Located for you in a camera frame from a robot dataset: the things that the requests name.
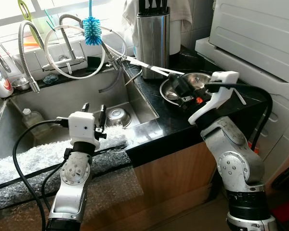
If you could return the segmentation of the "silver metal tongs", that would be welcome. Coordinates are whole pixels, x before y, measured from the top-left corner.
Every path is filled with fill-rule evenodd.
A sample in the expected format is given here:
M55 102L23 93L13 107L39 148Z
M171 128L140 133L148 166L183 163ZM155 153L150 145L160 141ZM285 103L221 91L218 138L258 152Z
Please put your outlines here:
M161 74L165 77L168 77L170 74L184 75L183 72L174 71L174 70L170 70L170 69L166 69L166 68L162 68L162 67L158 67L158 66L153 66L151 64L146 64L146 63L141 62L140 60L137 60L136 58L131 57L131 56L123 56L122 59L127 60L127 62L129 62L130 64L135 64L135 65L147 68L147 69L152 70L152 71L154 71L158 74Z

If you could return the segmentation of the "small upturned steel bowl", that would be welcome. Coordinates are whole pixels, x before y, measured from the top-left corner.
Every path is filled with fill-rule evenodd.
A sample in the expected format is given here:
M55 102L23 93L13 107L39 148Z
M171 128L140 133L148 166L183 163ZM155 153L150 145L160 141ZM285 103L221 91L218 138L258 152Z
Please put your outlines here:
M112 108L105 115L105 126L127 127L131 123L131 114L123 108Z

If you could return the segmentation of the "stainless steel sink basin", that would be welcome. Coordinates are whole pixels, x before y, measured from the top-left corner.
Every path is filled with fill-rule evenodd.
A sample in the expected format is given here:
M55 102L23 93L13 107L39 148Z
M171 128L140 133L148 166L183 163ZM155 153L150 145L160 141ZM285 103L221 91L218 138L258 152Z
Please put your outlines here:
M158 118L153 107L145 99L135 81L127 84L130 77L122 71L121 77L115 70L103 71L86 79L66 78L63 83L41 88L39 93L27 91L13 94L8 99L0 98L0 159L12 154L12 148L27 125L23 122L23 110L39 112L43 119L68 117L89 103L89 111L99 115L101 105L123 108L131 115L129 126Z

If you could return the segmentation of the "white round container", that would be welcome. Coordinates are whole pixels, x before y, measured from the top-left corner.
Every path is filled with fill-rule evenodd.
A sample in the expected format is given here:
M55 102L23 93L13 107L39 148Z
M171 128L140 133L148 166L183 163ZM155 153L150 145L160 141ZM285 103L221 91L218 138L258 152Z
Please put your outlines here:
M180 52L182 21L175 20L169 24L169 55Z

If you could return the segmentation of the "steel knife block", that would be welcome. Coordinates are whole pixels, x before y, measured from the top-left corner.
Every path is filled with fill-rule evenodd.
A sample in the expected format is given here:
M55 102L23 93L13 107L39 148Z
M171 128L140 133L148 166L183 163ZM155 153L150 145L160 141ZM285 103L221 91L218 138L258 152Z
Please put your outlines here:
M138 0L138 60L151 66L169 65L170 10L167 0Z

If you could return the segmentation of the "green scrub sponge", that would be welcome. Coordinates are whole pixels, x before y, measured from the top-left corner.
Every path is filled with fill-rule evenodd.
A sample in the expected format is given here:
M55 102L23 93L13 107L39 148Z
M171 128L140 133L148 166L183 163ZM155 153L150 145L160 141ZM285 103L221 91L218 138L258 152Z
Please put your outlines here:
M43 79L42 82L47 85L47 86L51 86L56 84L59 81L59 76L56 74L49 74L46 75Z

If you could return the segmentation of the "clear plastic bottle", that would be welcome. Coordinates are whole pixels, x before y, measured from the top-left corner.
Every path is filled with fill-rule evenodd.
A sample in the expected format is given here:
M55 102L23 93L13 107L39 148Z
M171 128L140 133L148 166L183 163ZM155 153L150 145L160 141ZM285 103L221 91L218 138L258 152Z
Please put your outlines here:
M39 112L32 111L29 108L23 109L23 122L25 123L27 128L30 128L43 120L43 116L41 116ZM43 137L49 131L49 129L49 125L39 125L31 129L30 132L32 132L34 137L40 138Z

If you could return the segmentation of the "clear bubble wrap sheet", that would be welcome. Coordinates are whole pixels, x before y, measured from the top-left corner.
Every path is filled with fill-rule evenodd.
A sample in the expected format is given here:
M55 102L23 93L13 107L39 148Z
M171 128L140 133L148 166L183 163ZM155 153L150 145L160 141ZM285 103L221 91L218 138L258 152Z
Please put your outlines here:
M121 148L123 144L131 144L125 131L112 128L106 133L107 139L100 141L100 154L92 159L85 222L89 222L105 209L143 194L131 166L131 159ZM26 152L18 152L18 163L24 174L41 171L38 176L28 178L37 193L40 192L43 179L61 163L65 148L69 146L69 140L55 141L30 148ZM0 189L0 230L33 230L38 229L39 225L38 207L21 181Z

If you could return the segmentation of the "small steel cup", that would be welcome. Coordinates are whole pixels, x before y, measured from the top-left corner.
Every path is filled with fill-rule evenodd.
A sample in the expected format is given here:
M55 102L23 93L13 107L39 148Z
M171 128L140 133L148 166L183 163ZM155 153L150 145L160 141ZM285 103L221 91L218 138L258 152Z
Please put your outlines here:
M15 90L24 91L30 89L30 84L27 77L16 77L12 80L12 87Z

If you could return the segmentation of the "flexible steel spring faucet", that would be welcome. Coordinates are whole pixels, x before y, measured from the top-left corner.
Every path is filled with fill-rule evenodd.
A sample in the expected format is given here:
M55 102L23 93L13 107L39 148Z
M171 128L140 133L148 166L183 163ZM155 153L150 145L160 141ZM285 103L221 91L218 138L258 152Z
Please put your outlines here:
M24 56L25 50L24 50L24 28L26 26L30 27L30 31L32 35L34 35L34 38L38 39L38 45L41 50L45 50L45 44L43 44L41 36L39 35L39 32L35 25L30 21L30 20L23 20L20 22L19 28L18 28L18 37L17 37L17 42L18 42L18 52L19 52L19 58L21 60L21 66L23 67L23 73L26 75L28 84L30 85L30 89L33 92L40 92L40 88L38 83L35 81L34 77L31 75L31 72L28 68L28 64L26 61L26 58Z

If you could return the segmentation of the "blue bottle brush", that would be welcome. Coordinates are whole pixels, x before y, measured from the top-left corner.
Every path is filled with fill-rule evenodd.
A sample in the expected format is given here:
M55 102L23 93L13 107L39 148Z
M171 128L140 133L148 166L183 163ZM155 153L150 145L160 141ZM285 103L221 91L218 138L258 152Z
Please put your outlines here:
M103 43L101 22L92 14L92 0L89 0L89 16L82 20L85 44L99 46Z

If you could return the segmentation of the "wooden base cabinet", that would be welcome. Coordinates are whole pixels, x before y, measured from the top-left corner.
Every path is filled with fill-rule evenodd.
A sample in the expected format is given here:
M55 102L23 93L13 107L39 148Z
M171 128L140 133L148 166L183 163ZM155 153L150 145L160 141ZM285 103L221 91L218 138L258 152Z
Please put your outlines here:
M203 144L95 177L80 231L146 231L204 204L215 162Z

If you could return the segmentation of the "white appliance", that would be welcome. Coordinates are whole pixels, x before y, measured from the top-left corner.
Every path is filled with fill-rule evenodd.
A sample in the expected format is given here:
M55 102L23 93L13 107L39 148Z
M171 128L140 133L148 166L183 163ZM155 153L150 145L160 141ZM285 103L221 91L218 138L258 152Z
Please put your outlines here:
M195 49L272 95L272 114L258 141L271 189L289 167L289 0L216 0L210 34Z

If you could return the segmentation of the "small orange object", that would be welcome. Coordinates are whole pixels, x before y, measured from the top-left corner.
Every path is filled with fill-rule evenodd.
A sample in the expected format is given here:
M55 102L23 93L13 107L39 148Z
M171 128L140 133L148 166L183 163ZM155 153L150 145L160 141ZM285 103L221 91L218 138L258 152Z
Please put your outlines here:
M255 154L261 154L261 145L259 144L259 141L248 141L248 146Z

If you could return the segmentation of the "red plastic stool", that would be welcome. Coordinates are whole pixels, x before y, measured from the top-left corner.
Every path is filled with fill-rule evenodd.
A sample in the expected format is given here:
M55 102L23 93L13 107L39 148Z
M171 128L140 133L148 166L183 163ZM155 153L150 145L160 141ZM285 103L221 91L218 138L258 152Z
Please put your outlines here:
M279 231L289 231L289 202L285 202L272 209Z

